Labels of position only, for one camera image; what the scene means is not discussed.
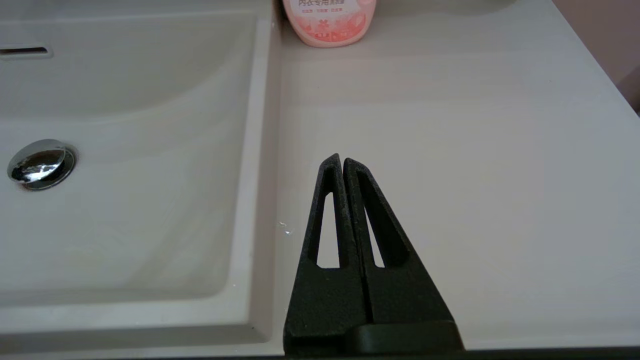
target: vanity top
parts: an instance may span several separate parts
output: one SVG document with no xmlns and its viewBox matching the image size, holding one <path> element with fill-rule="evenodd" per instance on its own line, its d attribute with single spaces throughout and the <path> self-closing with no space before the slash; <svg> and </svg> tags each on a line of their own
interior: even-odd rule
<svg viewBox="0 0 640 360">
<path fill-rule="evenodd" d="M 538 0 L 376 11 L 349 47 L 283 28 L 271 340 L 64 357 L 281 354 L 336 152 L 374 174 L 468 349 L 638 345 L 640 121 L 563 16 Z"/>
</svg>

